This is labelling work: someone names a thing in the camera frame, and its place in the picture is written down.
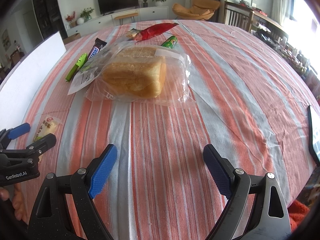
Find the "person's left hand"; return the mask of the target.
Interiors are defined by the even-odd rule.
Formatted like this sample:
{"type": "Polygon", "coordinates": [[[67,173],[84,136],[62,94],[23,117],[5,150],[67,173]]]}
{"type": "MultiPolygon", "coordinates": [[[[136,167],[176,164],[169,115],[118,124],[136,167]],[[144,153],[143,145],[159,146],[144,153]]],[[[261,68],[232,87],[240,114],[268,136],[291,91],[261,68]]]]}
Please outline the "person's left hand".
{"type": "MultiPolygon", "coordinates": [[[[10,198],[10,193],[4,187],[1,187],[1,200],[6,201],[10,198]]],[[[15,217],[17,220],[27,222],[27,212],[24,204],[24,196],[20,183],[14,184],[14,194],[11,198],[13,208],[15,210],[15,217]]]]}

